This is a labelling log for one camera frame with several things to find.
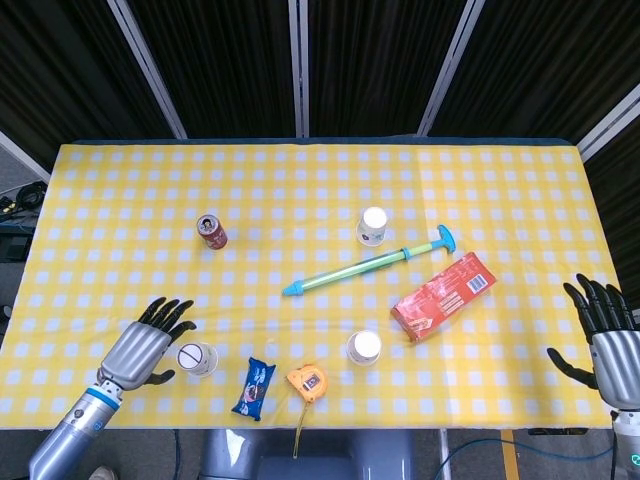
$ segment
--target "table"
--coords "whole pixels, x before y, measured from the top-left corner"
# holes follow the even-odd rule
[[[360,245],[361,209],[390,214],[381,247]],[[206,248],[203,213],[229,236]],[[437,238],[458,252],[283,298],[291,281]],[[440,331],[409,343],[396,300],[474,251],[498,283]],[[294,426],[286,383],[314,362],[329,390],[305,425],[606,427],[597,392],[559,374],[545,349],[588,367],[561,284],[616,276],[575,147],[567,145],[64,145],[0,352],[0,425],[55,425],[120,332],[159,295],[193,298],[185,318],[220,353],[212,376],[178,372],[124,395],[111,426]],[[382,356],[352,365],[352,332],[377,330]],[[172,346],[157,368],[176,368]],[[257,424],[230,413],[247,359],[277,364]]]

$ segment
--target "robotic hand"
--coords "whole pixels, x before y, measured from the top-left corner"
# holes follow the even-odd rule
[[[120,408],[123,390],[135,390],[145,384],[161,385],[175,375],[173,370],[157,374],[153,369],[169,345],[187,330],[195,330],[196,325],[190,321],[176,325],[193,301],[165,301],[162,297],[149,305],[107,353],[96,383],[86,390],[31,458],[31,480],[65,478]]]
[[[553,348],[547,353],[562,373],[598,390],[605,402],[618,409],[612,412],[617,462],[630,479],[640,479],[640,325],[634,323],[631,307],[617,288],[605,288],[582,274],[576,278],[586,299],[568,283],[564,289],[578,309],[593,373],[573,367]]]

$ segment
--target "red soda can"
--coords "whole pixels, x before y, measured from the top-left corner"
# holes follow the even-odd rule
[[[213,215],[203,215],[198,219],[198,233],[209,248],[220,250],[227,244],[227,234],[218,220]]]

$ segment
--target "tape measure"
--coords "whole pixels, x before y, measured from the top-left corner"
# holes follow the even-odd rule
[[[304,398],[304,409],[298,420],[296,429],[296,439],[293,445],[293,458],[298,458],[298,445],[300,444],[300,433],[302,432],[302,420],[309,405],[322,397],[327,392],[328,381],[324,371],[315,365],[305,365],[301,368],[290,371],[287,380]]]

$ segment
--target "paper cup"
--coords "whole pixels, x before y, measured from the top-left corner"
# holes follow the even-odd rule
[[[206,377],[218,366],[218,351],[206,343],[187,343],[176,356],[182,370],[195,377]]]
[[[380,207],[369,207],[362,212],[356,227],[358,241],[368,247],[377,247],[384,240],[387,214]]]
[[[356,365],[373,365],[380,358],[381,350],[380,337],[370,330],[354,333],[347,342],[347,355]]]

